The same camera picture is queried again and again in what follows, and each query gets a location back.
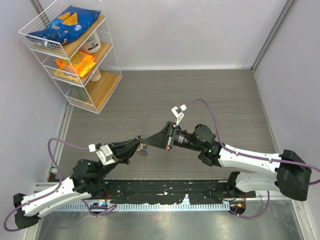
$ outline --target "gray floor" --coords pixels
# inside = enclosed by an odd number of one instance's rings
[[[174,121],[170,109],[195,98],[209,102],[218,120],[224,143],[241,149],[274,153],[274,145],[250,70],[157,70],[124,71],[103,111],[94,113],[75,107],[66,140],[87,146],[92,143],[125,141],[160,131]],[[206,124],[214,132],[212,117],[205,105],[194,103],[180,124],[193,132]],[[209,167],[198,160],[197,152],[179,147],[165,152],[148,148],[148,156],[118,165],[109,178],[142,179],[225,179],[231,168]],[[63,176],[72,173],[79,159],[95,160],[95,153],[65,146],[60,160]]]
[[[257,215],[265,204],[247,200],[245,215]],[[255,220],[237,218],[226,211],[116,212],[95,219],[88,215],[87,211],[54,212],[41,220],[36,240],[303,239],[290,200],[272,200],[265,215]]]

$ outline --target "wooden shelf board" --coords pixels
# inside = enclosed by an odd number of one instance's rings
[[[99,81],[89,81],[85,86],[98,112],[101,111],[121,79],[120,75],[102,70],[100,72],[101,78]]]
[[[89,37],[89,35],[96,30],[97,26],[99,26],[99,24],[105,19],[105,16],[103,15],[99,15],[99,17],[97,18],[97,20],[91,25],[91,27],[88,28],[88,30],[82,34],[81,37],[78,38],[77,41],[74,41],[72,43],[69,43],[67,45],[63,45],[63,49],[66,53],[66,55],[68,56],[68,58],[71,58],[72,55],[75,53],[75,51],[85,42],[85,40],[87,39],[87,37]]]
[[[111,44],[110,43],[105,43],[105,42],[101,42],[101,47],[98,51],[94,52],[93,55],[95,55],[95,66],[93,68],[91,68],[90,71],[87,72],[86,75],[84,75],[81,78],[81,81],[83,84],[85,84],[85,82],[88,80],[88,78],[91,76],[92,72],[94,71],[95,67],[101,62],[101,60],[104,58],[104,56],[107,54],[107,52],[110,50],[111,48]]]

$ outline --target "wall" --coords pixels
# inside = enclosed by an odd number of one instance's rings
[[[31,194],[45,179],[47,140],[56,136],[66,101],[18,35],[36,16],[29,1],[7,1],[0,8],[0,220],[13,209],[13,195]],[[16,228],[14,218],[8,226]],[[23,231],[3,240],[22,239]]]
[[[286,0],[103,2],[122,69],[229,69],[253,65]]]
[[[320,166],[320,1],[298,0],[260,63],[256,77],[281,150],[294,150]],[[312,180],[319,178],[313,171]],[[307,211],[314,226],[320,186],[309,188]]]

